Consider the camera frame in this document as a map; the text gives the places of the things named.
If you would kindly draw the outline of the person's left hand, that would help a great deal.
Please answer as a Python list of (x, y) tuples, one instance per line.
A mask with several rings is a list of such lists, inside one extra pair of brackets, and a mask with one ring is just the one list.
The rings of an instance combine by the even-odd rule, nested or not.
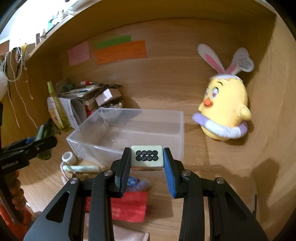
[(19, 170), (14, 172), (14, 178), (12, 185), (10, 186), (10, 192), (12, 195), (12, 203), (15, 206), (15, 209), (18, 211), (23, 211), (26, 206), (26, 200), (24, 197), (24, 191), (21, 188), (21, 182), (18, 180)]

